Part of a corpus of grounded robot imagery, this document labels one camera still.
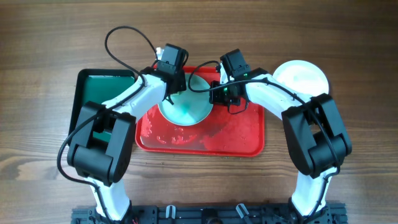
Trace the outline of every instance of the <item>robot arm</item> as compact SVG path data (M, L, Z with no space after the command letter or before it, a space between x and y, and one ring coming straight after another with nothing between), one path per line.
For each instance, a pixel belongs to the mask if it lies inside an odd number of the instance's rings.
M229 106L240 104L239 99L243 97L246 102L259 104L282 120L290 158L298 169L296 189L290 200L291 209L299 223L311 214L319 214L326 205L325 195L331 179L330 174L336 173L336 166L342 165L345 156L352 150L351 141L335 102L327 94L311 96L293 91L261 68L252 71L239 49L227 53L220 59L220 82L212 83L212 86L236 81L241 83L236 82L236 85L230 85L227 89L211 92L211 100L213 103ZM306 105L293 98L286 90ZM322 122L337 155L338 164L335 164L323 133L312 133L310 126L314 120L308 110L312 110ZM313 212L319 198L321 202Z
M141 73L144 75L112 100L105 101L102 105L88 102L81 108L76 126L139 90L112 112L102 114L84 126L70 143L68 164L86 181L99 187L99 194L94 187L91 189L97 203L96 211L102 217L107 214L112 221L131 222L131 203L126 195L122 177L131 158L136 121L167 96L187 89L185 72L182 69L186 55L186 50L167 44L162 58L158 57L156 69L143 69ZM111 133L109 142L94 137L94 132L103 131Z

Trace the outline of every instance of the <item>wood grain surface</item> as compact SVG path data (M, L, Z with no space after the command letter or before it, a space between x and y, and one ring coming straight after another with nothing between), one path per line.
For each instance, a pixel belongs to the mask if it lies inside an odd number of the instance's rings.
M0 2L0 223L68 223L72 208L95 204L88 186L58 173L55 159L78 72L122 68L103 46L119 25L139 28L155 46L187 49L188 65L235 48L252 68L270 72L292 59L318 65L353 142L326 198L346 203L350 223L398 222L396 2ZM153 61L133 32L110 41L130 65ZM267 113L266 146L257 157L154 154L134 146L124 179L134 205L199 205L287 202L296 178L282 123Z

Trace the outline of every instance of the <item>white plate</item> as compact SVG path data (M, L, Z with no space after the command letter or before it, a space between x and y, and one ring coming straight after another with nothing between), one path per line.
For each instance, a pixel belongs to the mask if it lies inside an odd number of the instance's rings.
M209 103L209 93L194 93L188 88L189 75L185 75L187 90L180 94L171 95L174 105L167 100L158 104L163 117L173 124L191 126L203 121L211 112L213 105ZM210 88L206 80L197 75L191 79L191 87L194 90Z
M312 96L329 93L328 79L322 70L303 60L283 63L275 70L273 77L299 93Z

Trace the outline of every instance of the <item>red plastic tray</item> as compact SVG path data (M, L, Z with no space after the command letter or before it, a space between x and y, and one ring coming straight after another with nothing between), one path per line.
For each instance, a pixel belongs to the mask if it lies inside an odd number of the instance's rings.
M184 67L186 73L193 69ZM213 67L203 67L196 75L208 83L220 80ZM243 108L244 100L233 111ZM214 105L202 122L178 126L167 121L155 105L138 121L136 143L149 152L253 157L264 148L264 120L264 108L254 103L235 115L229 114L226 106Z

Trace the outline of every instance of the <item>green tray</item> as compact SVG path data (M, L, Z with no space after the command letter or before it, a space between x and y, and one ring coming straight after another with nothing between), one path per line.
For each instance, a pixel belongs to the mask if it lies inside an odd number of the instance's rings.
M130 70L83 69L79 72L70 118L69 134L75 129L81 107L88 101L102 103L110 100L134 84ZM95 138L109 142L110 133L93 133Z

